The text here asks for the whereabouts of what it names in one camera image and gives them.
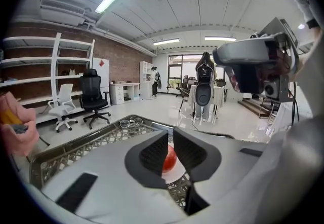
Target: white office chair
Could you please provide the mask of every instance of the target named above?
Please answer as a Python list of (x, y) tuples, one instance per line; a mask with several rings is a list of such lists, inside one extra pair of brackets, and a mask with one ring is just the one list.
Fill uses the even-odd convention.
[(49, 101), (48, 103), (49, 107), (51, 107), (49, 114), (56, 116), (58, 119), (55, 128), (56, 132), (60, 132), (59, 128), (64, 124), (69, 130), (72, 130), (68, 123), (71, 121), (77, 123), (77, 120), (69, 119), (68, 117), (65, 117), (64, 120), (62, 119), (63, 116), (70, 114), (75, 109), (75, 105), (72, 101), (72, 87), (73, 84), (62, 84), (58, 99), (56, 101)]

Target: pipe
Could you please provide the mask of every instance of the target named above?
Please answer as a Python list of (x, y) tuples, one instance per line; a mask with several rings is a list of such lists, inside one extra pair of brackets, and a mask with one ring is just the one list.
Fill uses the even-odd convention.
[(86, 30), (86, 29), (82, 29), (82, 28), (78, 28), (78, 27), (75, 27), (75, 26), (70, 26), (70, 25), (65, 25), (65, 24), (60, 24), (60, 23), (56, 23), (56, 22), (51, 22), (51, 21), (44, 21), (44, 20), (39, 20), (39, 19), (23, 19), (23, 18), (17, 18), (17, 19), (14, 19), (13, 22), (33, 22), (33, 23), (44, 23), (44, 24), (49, 24), (49, 25), (55, 25), (55, 26), (60, 26), (60, 27), (67, 27), (67, 28), (73, 28), (73, 29), (78, 29), (78, 30), (81, 30), (81, 31), (85, 31), (85, 32), (88, 32), (88, 33), (92, 33), (94, 35), (98, 35), (98, 36), (102, 36), (104, 38), (107, 38), (107, 39), (110, 39), (110, 40), (113, 40), (113, 41), (116, 41), (118, 43), (121, 43), (125, 46), (128, 46), (128, 47), (131, 47), (133, 49), (136, 49), (137, 51), (140, 51), (141, 53), (144, 53), (145, 55), (149, 55), (151, 57), (155, 57), (156, 54), (154, 54), (153, 52), (149, 51), (148, 49), (146, 49), (145, 47), (143, 46), (140, 46), (134, 42), (131, 42), (119, 35), (116, 35), (116, 34), (113, 34), (113, 33), (110, 33), (110, 32), (105, 32), (103, 33), (102, 32), (102, 29), (99, 29), (99, 28), (92, 28), (91, 30)]

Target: white ceiling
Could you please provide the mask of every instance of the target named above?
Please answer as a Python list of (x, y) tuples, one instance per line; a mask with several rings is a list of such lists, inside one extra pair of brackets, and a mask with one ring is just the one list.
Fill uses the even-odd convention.
[[(95, 20), (97, 28), (149, 50), (156, 49), (153, 42), (180, 39), (178, 43), (158, 46), (161, 52), (207, 46), (212, 49), (223, 43), (205, 41), (205, 36), (245, 39), (274, 17), (285, 18), (295, 32), (304, 22), (293, 0), (116, 0), (103, 14), (94, 12), (102, 0), (71, 1), (91, 10), (87, 16)], [(39, 10), (40, 0), (23, 0), (16, 19), (40, 20)]]

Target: pink cloth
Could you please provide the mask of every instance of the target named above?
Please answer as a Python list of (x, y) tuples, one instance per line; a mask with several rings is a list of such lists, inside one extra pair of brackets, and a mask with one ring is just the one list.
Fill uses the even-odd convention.
[(24, 108), (7, 92), (0, 97), (0, 111), (10, 109), (28, 129), (23, 134), (16, 134), (9, 124), (0, 124), (0, 132), (9, 153), (27, 156), (37, 143), (39, 133), (36, 129), (36, 111), (34, 108)]

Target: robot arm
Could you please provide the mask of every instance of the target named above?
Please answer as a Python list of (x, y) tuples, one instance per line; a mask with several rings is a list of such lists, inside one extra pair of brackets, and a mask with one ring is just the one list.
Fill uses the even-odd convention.
[(213, 51), (237, 92), (266, 95), (278, 102), (292, 101), (289, 78), (297, 72), (298, 41), (284, 19), (274, 18), (248, 40), (226, 43)]

